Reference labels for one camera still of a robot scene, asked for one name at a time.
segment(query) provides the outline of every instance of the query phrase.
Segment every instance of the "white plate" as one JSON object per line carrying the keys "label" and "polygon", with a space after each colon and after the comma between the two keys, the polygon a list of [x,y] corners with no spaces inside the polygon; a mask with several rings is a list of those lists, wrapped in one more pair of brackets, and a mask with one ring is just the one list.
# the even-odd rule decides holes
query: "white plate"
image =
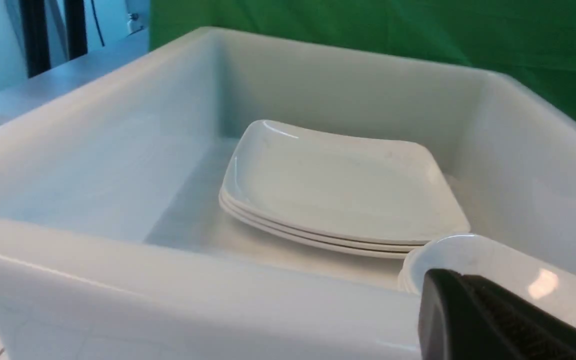
{"label": "white plate", "polygon": [[474,234],[432,241],[406,258],[403,271],[409,276],[402,282],[420,294],[425,273],[433,268],[484,276],[576,326],[576,275],[502,243]]}
{"label": "white plate", "polygon": [[340,246],[336,244],[329,244],[321,241],[316,241],[313,239],[308,239],[306,237],[301,237],[289,234],[287,232],[279,231],[276,228],[265,226],[261,223],[254,221],[253,219],[249,219],[246,216],[240,215],[236,210],[233,210],[227,203],[224,203],[221,196],[219,197],[219,205],[221,209],[224,210],[224,212],[226,212],[227,214],[237,219],[238,221],[241,221],[244,224],[247,224],[254,228],[258,228],[259,230],[275,235],[276,237],[292,240],[293,242],[297,242],[307,246],[313,246],[315,248],[326,249],[331,251],[338,251],[339,253],[346,253],[351,255],[370,256],[372,258],[404,259],[407,254],[407,252],[364,250],[361,248]]}
{"label": "white plate", "polygon": [[408,141],[258,120],[222,188],[250,214],[329,237],[419,245],[470,231],[435,159]]}
{"label": "white plate", "polygon": [[230,200],[230,196],[228,193],[221,191],[219,193],[220,200],[224,202],[231,210],[240,214],[240,216],[249,218],[250,220],[267,226],[268,228],[273,228],[275,230],[279,230],[284,233],[288,233],[291,235],[295,235],[297,237],[302,237],[310,240],[315,240],[318,242],[324,242],[331,245],[338,245],[338,246],[347,246],[350,248],[357,248],[357,249],[365,249],[365,250],[377,250],[377,251],[395,251],[398,253],[408,253],[409,251],[413,251],[415,249],[420,248],[420,245],[399,245],[399,244],[381,244],[381,243],[368,243],[365,241],[355,241],[349,239],[340,239],[339,237],[330,237],[326,235],[315,234],[313,232],[307,232],[299,230],[298,228],[292,228],[288,226],[284,226],[280,223],[276,223],[274,221],[270,221],[268,219],[261,218],[255,214],[247,212],[245,209],[241,209],[235,205]]}

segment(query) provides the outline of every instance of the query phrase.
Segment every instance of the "bin floor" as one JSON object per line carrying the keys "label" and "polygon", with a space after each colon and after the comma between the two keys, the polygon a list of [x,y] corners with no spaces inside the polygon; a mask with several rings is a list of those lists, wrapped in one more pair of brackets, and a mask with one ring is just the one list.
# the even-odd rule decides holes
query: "bin floor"
{"label": "bin floor", "polygon": [[237,143],[238,139],[223,139],[212,146],[155,224],[147,244],[397,289],[403,260],[306,246],[250,227],[223,212],[219,189]]}

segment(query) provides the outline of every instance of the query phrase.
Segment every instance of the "stack of plates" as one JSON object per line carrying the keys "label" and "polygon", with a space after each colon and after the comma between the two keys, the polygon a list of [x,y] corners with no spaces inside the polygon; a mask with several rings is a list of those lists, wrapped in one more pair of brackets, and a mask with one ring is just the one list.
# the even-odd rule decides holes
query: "stack of plates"
{"label": "stack of plates", "polygon": [[255,228],[317,248],[404,258],[470,231],[423,146],[252,123],[224,176],[219,203]]}
{"label": "stack of plates", "polygon": [[576,326],[576,275],[502,243],[475,234],[432,241],[406,257],[399,289],[421,294],[426,272],[435,268],[484,276]]}

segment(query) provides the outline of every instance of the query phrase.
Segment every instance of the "green backdrop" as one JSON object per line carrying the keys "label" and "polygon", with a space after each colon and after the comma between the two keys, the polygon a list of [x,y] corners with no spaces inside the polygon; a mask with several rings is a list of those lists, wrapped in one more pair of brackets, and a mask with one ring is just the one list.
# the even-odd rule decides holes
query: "green backdrop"
{"label": "green backdrop", "polygon": [[199,27],[490,69],[576,120],[576,0],[151,0],[151,47]]}

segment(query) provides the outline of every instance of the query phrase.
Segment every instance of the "white plastic bin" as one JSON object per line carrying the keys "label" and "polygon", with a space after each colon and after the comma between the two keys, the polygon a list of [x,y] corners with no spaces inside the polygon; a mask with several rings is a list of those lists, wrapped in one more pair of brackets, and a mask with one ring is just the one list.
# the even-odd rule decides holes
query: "white plastic bin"
{"label": "white plastic bin", "polygon": [[205,28],[0,128],[11,360],[419,358],[400,261],[219,210],[258,119],[418,142],[473,232],[576,274],[576,123],[518,82]]}

